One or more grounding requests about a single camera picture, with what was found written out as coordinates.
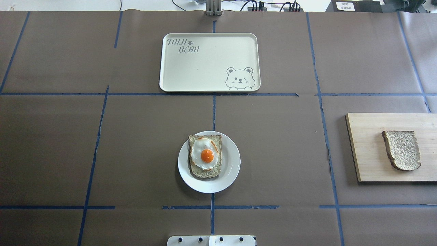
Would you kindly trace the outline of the aluminium frame post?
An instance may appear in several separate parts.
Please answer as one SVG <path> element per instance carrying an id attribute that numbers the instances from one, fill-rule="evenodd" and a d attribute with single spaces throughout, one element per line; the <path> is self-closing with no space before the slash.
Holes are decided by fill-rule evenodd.
<path id="1" fill-rule="evenodd" d="M 221 16 L 223 14 L 221 0 L 206 0 L 206 15 Z"/>

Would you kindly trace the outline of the white column base plate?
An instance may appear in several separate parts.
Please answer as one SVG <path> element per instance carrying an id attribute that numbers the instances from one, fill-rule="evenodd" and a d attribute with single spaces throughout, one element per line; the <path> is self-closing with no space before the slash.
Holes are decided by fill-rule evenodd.
<path id="1" fill-rule="evenodd" d="M 256 246 L 252 235 L 177 235 L 167 240 L 167 246 Z"/>

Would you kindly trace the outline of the bread slice under egg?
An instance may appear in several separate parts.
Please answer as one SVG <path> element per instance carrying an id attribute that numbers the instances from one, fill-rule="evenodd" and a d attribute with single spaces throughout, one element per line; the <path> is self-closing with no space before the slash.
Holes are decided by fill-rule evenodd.
<path id="1" fill-rule="evenodd" d="M 200 168 L 192 166 L 191 165 L 191 158 L 190 158 L 190 140 L 188 137 L 188 143 L 189 143 L 189 152 L 188 152 L 188 160 L 189 160 L 189 167 L 190 167 L 190 171 L 191 173 L 200 179 L 209 179 L 209 178 L 214 178 L 217 177 L 220 172 L 221 172 L 221 165 L 222 165 L 222 160 L 223 160 L 223 156 L 222 156 L 222 136 L 221 135 L 198 135 L 198 136 L 205 136 L 207 138 L 212 139 L 212 141 L 215 143 L 215 145 L 217 146 L 218 150 L 219 150 L 219 161 L 218 164 L 209 171 L 202 171 Z"/>

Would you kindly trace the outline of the wooden cutting board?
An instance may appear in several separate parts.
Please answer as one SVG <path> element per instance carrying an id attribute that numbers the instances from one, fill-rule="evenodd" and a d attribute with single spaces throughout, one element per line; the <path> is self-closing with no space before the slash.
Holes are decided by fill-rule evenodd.
<path id="1" fill-rule="evenodd" d="M 435 182 L 437 116 L 432 113 L 348 113 L 348 133 L 360 182 Z M 392 167 L 383 131 L 414 131 L 421 167 L 401 171 Z"/>

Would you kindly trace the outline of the cream bear serving tray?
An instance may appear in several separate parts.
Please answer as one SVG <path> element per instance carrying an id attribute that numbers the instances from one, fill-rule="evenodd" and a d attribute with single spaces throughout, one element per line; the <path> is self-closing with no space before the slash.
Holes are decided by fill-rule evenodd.
<path id="1" fill-rule="evenodd" d="M 169 33 L 164 36 L 159 87 L 166 92 L 255 92 L 261 87 L 252 33 Z"/>

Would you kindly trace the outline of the black power strip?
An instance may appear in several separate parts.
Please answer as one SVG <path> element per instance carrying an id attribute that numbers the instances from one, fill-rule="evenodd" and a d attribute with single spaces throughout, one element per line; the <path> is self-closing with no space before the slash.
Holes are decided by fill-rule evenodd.
<path id="1" fill-rule="evenodd" d="M 282 5 L 269 5 L 264 6 L 263 9 L 261 9 L 259 6 L 247 6 L 244 8 L 245 11 L 248 12 L 304 12 L 303 8 L 300 8 L 299 6 L 290 6 L 289 4 L 286 4 L 282 7 Z"/>

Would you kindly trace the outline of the black box with label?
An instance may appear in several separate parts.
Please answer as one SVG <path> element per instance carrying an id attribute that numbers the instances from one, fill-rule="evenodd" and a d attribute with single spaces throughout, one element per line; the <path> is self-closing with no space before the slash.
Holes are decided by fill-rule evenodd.
<path id="1" fill-rule="evenodd" d="M 331 0 L 325 12 L 382 13 L 381 3 L 371 0 Z"/>

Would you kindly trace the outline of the brown bread slice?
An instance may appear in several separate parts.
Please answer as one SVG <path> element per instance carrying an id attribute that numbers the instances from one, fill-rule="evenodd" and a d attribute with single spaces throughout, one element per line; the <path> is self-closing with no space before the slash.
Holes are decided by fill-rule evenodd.
<path id="1" fill-rule="evenodd" d="M 414 131 L 382 131 L 381 135 L 393 168 L 409 172 L 422 166 Z"/>

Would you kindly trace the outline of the fried egg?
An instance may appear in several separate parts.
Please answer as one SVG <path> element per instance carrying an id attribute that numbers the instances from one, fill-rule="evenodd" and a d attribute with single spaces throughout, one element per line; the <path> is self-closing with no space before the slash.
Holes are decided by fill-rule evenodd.
<path id="1" fill-rule="evenodd" d="M 219 150 L 212 139 L 205 136 L 190 135 L 191 165 L 202 171 L 212 170 L 219 160 Z"/>

